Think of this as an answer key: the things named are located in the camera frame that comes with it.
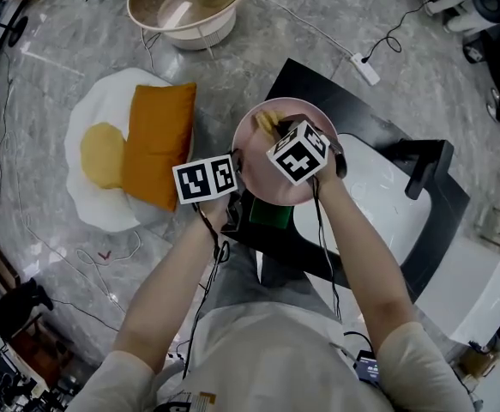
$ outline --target pink plate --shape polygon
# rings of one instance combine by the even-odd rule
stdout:
[[[274,140],[259,128],[253,118],[262,110],[275,110],[286,116],[306,114],[324,133],[337,137],[334,125],[322,110],[309,102],[276,98],[252,108],[238,124],[232,139],[232,149],[242,150],[242,180],[254,196],[279,206],[295,206],[311,200],[312,189],[308,183],[292,185],[268,159],[266,153],[274,146]]]

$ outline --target gray shorts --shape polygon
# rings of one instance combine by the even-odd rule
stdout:
[[[302,270],[263,255],[259,282],[256,252],[245,245],[231,242],[231,256],[226,263],[220,264],[199,318],[215,308],[250,302],[280,302],[339,321]]]

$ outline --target black and white marker cube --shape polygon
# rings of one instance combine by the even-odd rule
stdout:
[[[213,200],[238,189],[228,154],[173,167],[173,178],[181,204]]]
[[[300,185],[326,166],[328,147],[329,140],[304,121],[278,141],[267,156],[294,185]]]

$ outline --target floor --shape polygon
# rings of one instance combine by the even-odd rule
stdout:
[[[4,254],[23,276],[36,275],[51,297],[74,302],[115,328],[139,284],[167,253],[192,213],[180,207],[175,215],[138,228],[142,247],[134,257],[101,269],[117,304],[105,296],[95,269],[77,257],[76,249],[94,258],[109,250],[112,258],[125,257],[137,242],[132,232],[110,235],[78,219],[65,189],[63,153],[70,111],[95,81],[128,67],[151,70],[139,27],[128,17],[125,2],[30,3],[27,30],[17,47],[8,49],[13,77],[5,114],[9,138],[0,154]],[[160,37],[152,48],[158,76],[171,83],[198,84],[196,156],[224,151],[238,121],[265,98],[286,59],[294,58],[371,104],[378,116],[408,135],[454,144],[450,173],[471,196],[461,224],[461,232],[471,236],[478,212],[488,203],[500,206],[500,124],[485,111],[491,86],[486,66],[468,64],[461,53],[461,37],[445,33],[440,18],[430,19],[420,12],[409,15],[396,33],[402,53],[386,45],[378,48],[370,63],[382,80],[370,88],[343,51],[272,2],[286,6],[352,51],[366,53],[422,0],[244,0],[231,35],[214,48],[215,60],[206,51],[181,52]],[[7,60],[1,58],[0,120],[7,93],[6,69]],[[16,172],[24,222],[45,243],[23,225]],[[103,359],[115,336],[114,330],[72,306],[58,305],[46,316],[92,363]],[[427,319],[424,322],[441,350],[446,355],[453,352],[454,344]],[[188,338],[189,327],[188,320],[179,341]]]

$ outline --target orange pillow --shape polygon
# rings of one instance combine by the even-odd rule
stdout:
[[[175,210],[178,194],[172,168],[189,155],[195,97],[195,83],[136,87],[122,166],[125,192]]]

